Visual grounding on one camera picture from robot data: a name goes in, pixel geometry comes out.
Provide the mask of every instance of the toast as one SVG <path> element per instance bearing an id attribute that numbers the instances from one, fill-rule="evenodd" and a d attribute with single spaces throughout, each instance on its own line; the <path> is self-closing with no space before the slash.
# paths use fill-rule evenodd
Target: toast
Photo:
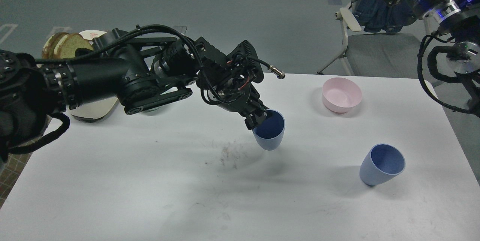
<path id="1" fill-rule="evenodd" d="M 61 37 L 61 39 L 55 45 L 55 49 L 53 49 L 52 57 L 55 59 L 74 58 L 75 51 L 77 51 L 79 48 L 93 50 L 93 47 L 88 40 L 84 39 L 78 33 L 72 33 Z"/>
<path id="2" fill-rule="evenodd" d="M 57 46 L 57 43 L 62 39 L 64 36 L 68 35 L 68 33 L 65 32 L 60 32 L 60 33 L 55 33 L 53 34 L 43 45 L 42 49 L 42 58 L 43 59 L 50 59 L 53 58 L 53 50 L 55 49 L 55 46 Z"/>

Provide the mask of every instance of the blue cup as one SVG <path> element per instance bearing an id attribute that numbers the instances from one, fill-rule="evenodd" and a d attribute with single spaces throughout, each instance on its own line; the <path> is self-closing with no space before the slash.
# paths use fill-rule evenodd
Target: blue cup
<path id="1" fill-rule="evenodd" d="M 269 117 L 252 131 L 260 147 L 265 150 L 274 150 L 282 142 L 285 132 L 285 119 L 278 111 L 268 109 L 267 112 Z"/>
<path id="2" fill-rule="evenodd" d="M 361 180 L 370 186 L 389 181 L 401 174 L 405 169 L 405 158 L 395 147 L 388 144 L 377 144 L 360 166 Z"/>

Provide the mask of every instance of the gray floor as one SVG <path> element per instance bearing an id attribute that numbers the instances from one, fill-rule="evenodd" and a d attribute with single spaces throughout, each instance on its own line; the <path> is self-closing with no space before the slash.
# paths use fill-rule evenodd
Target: gray floor
<path id="1" fill-rule="evenodd" d="M 310 73 L 341 46 L 334 12 L 349 0 L 0 0 L 0 48 L 39 57 L 48 34 L 86 29 L 131 30 L 135 24 L 185 25 L 187 35 L 205 37 L 223 52 L 243 39 L 260 58 L 288 73 Z M 403 32 L 421 38 L 423 24 Z M 326 74 L 342 75 L 339 63 Z M 437 88 L 439 97 L 464 103 L 461 87 Z M 446 111 L 452 127 L 480 178 L 480 118 Z"/>

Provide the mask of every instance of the screw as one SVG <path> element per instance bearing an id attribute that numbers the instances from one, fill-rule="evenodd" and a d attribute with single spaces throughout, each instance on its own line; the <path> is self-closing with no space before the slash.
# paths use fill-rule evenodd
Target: screw
<path id="1" fill-rule="evenodd" d="M 190 94 L 185 94 L 183 96 L 180 96 L 178 100 L 186 99 L 189 96 L 190 96 Z"/>
<path id="2" fill-rule="evenodd" d="M 128 114 L 129 115 L 136 114 L 136 113 L 139 113 L 141 110 L 142 110 L 141 108 L 134 108 L 128 111 Z"/>

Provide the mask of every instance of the chair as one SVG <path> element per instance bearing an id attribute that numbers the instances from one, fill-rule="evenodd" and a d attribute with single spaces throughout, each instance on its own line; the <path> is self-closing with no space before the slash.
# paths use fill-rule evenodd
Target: chair
<path id="1" fill-rule="evenodd" d="M 323 74 L 323 71 L 333 62 L 341 60 L 347 75 L 418 78 L 417 55 L 420 40 L 412 34 L 348 35 L 347 28 L 355 32 L 362 30 L 353 16 L 358 3 L 360 3 L 360 0 L 351 0 L 349 4 L 336 12 L 336 19 L 340 21 L 343 34 L 342 48 L 334 58 L 317 71 L 317 74 Z M 425 32 L 430 34 L 428 21 L 425 20 L 424 24 Z M 429 73 L 425 73 L 425 79 L 433 86 L 442 83 L 431 77 Z"/>

